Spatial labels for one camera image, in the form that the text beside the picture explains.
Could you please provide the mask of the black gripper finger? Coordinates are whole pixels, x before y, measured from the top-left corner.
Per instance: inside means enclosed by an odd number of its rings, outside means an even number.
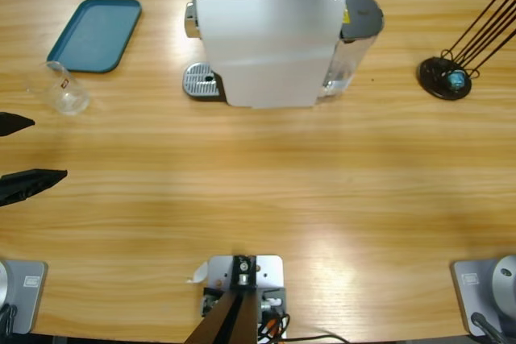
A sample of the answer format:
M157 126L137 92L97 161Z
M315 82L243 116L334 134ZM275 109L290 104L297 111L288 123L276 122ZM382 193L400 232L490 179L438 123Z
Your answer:
M67 170L32 169L1 176L1 206L25 201L50 189L68 175Z
M0 136L6 137L17 131L34 126L35 121L19 114L0 113Z

